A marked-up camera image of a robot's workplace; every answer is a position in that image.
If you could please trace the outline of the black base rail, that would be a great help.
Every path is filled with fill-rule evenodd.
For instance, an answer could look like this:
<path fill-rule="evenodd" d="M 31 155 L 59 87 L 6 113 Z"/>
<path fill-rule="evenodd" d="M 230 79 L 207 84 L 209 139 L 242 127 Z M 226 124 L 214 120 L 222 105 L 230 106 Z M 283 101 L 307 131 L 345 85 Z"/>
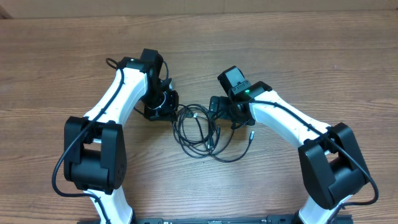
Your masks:
<path fill-rule="evenodd" d="M 162 218 L 135 218 L 135 224 L 294 224 L 299 223 L 296 215 L 268 215 L 262 218 L 191 218 L 163 220 Z"/>

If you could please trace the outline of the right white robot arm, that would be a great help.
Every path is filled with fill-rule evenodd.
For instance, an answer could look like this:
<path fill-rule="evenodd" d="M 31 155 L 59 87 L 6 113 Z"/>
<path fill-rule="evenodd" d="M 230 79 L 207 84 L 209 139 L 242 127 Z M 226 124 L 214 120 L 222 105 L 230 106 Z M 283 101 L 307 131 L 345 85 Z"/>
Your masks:
<path fill-rule="evenodd" d="M 305 115 L 271 86 L 250 83 L 236 66 L 217 79 L 227 95 L 211 98 L 213 118 L 250 126 L 262 123 L 298 151 L 309 197 L 294 214 L 268 215 L 264 223 L 352 223 L 352 216 L 339 212 L 369 182 L 370 173 L 351 128 Z"/>

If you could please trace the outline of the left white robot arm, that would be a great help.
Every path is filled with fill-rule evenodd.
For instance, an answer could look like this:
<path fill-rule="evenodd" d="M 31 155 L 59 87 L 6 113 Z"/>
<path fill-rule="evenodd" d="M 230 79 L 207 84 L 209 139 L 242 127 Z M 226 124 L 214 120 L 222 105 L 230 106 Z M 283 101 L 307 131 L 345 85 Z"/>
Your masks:
<path fill-rule="evenodd" d="M 89 197 L 97 223 L 133 223 L 134 210 L 122 187 L 127 171 L 123 128 L 137 102 L 144 104 L 149 121 L 176 121 L 178 93 L 172 79 L 159 77 L 166 64 L 156 50 L 144 49 L 139 58 L 124 57 L 106 63 L 115 69 L 114 81 L 99 102 L 82 117 L 71 116 L 64 126 L 64 152 L 52 174 L 56 184 L 59 168 L 64 177 Z"/>

